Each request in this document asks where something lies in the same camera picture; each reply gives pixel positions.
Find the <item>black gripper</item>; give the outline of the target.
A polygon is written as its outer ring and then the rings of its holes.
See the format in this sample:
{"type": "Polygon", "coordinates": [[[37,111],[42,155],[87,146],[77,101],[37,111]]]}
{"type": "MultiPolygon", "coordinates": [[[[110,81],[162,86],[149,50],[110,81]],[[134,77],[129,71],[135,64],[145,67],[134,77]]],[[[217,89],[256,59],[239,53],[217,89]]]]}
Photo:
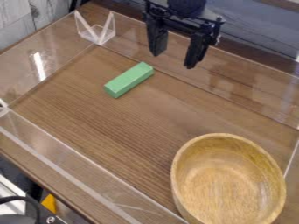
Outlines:
{"type": "Polygon", "coordinates": [[[169,31],[194,33],[185,66],[195,68],[213,42],[211,33],[219,33],[226,23],[222,15],[206,6],[207,0],[145,0],[145,21],[149,46],[157,57],[167,50],[169,31]]]}

